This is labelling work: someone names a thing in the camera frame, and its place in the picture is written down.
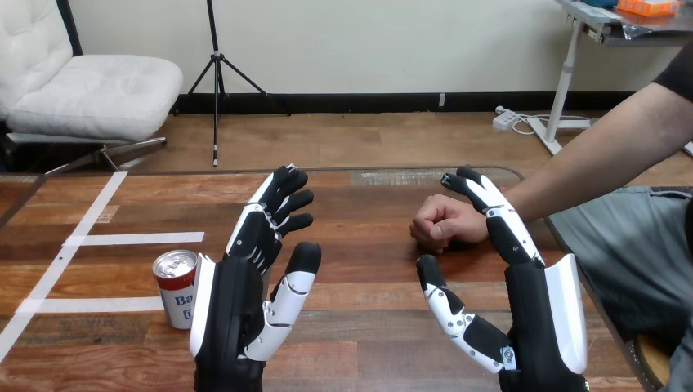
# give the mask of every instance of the black and white robotic hand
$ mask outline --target black and white robotic hand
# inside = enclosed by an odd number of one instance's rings
[[[440,181],[467,196],[485,214],[492,244],[505,270],[512,328],[506,335],[445,285],[433,256],[417,261],[421,289],[453,343],[489,372],[503,392],[584,392],[587,331],[575,256],[547,268],[520,216],[495,185],[468,167]]]
[[[291,332],[320,267],[320,246],[299,243],[265,301],[262,278],[280,240],[313,222],[310,214],[290,216],[313,201],[310,190],[298,192],[307,181],[294,165],[275,170],[248,200],[221,261],[200,255],[190,330],[198,392],[262,391],[265,361]]]

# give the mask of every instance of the tripod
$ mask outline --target tripod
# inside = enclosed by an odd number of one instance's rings
[[[193,84],[193,87],[190,89],[190,91],[188,91],[188,96],[194,93],[194,90],[199,85],[199,82],[202,80],[204,75],[207,74],[207,71],[209,71],[209,68],[212,67],[212,64],[214,64],[214,150],[212,153],[212,164],[216,166],[219,163],[219,159],[217,156],[219,150],[219,119],[221,117],[221,115],[219,114],[219,100],[224,100],[226,98],[226,91],[224,90],[224,78],[221,75],[221,63],[224,63],[231,67],[231,69],[233,69],[241,78],[243,78],[246,82],[250,83],[251,86],[253,86],[257,91],[259,91],[259,93],[262,94],[263,97],[268,99],[268,101],[271,102],[275,107],[278,107],[282,113],[285,113],[287,116],[290,116],[291,112],[288,111],[286,106],[277,102],[272,95],[267,94],[264,90],[260,88],[260,86],[255,84],[255,82],[253,82],[252,80],[250,80],[249,77],[245,76],[245,74],[242,73],[238,68],[236,68],[235,65],[231,64],[231,62],[226,59],[223,53],[219,52],[219,45],[217,43],[217,25],[214,23],[214,9],[212,7],[212,0],[207,0],[207,12],[209,14],[209,28],[212,30],[212,46],[214,48],[214,53],[211,55],[211,58],[207,63],[207,66],[204,67],[204,70]]]

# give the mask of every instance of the red and white can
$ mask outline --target red and white can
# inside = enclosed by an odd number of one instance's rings
[[[163,310],[174,328],[192,327],[197,263],[197,255],[194,252],[177,250],[157,257],[152,267],[156,283],[159,285]]]

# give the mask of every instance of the orange box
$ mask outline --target orange box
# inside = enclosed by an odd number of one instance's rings
[[[676,15],[681,3],[676,0],[619,0],[619,9],[642,16]]]

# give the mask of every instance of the tripod leg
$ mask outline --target tripod leg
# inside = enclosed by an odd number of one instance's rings
[[[230,66],[231,69],[233,69],[238,75],[240,75],[241,78],[243,78],[246,82],[250,83],[251,86],[255,87],[256,90],[258,90],[261,94],[264,95],[265,98],[267,98],[274,106],[278,107],[281,109],[282,112],[286,113],[287,116],[291,115],[291,112],[288,111],[288,108],[281,103],[279,103],[271,94],[267,94],[264,90],[260,88],[255,82],[250,80],[249,77],[245,76],[244,73],[240,72],[240,69],[236,68],[233,64],[231,64],[230,61],[228,61],[226,58],[221,59],[226,63],[226,65]]]
[[[219,84],[219,92],[221,95],[219,96],[219,100],[221,100],[221,104],[223,105],[226,103],[226,90],[224,89],[224,75],[221,71],[221,59],[217,60],[217,64],[219,65],[219,74],[217,75],[217,83]],[[217,113],[217,122],[221,119],[221,113]]]
[[[197,80],[195,81],[193,87],[190,89],[190,91],[188,91],[188,94],[192,94],[192,93],[194,92],[195,88],[197,88],[197,85],[200,83],[200,81],[202,80],[202,78],[204,78],[204,75],[205,75],[205,74],[207,73],[207,71],[209,70],[209,67],[212,66],[212,62],[213,62],[213,61],[214,61],[214,59],[211,59],[211,60],[207,63],[207,66],[204,67],[204,71],[202,71],[202,73],[198,76],[198,78],[197,78]]]
[[[219,80],[219,71],[221,71],[219,65],[219,61],[214,61],[214,152],[212,153],[212,165],[214,167],[219,163],[217,156],[219,150],[219,83],[216,82]]]

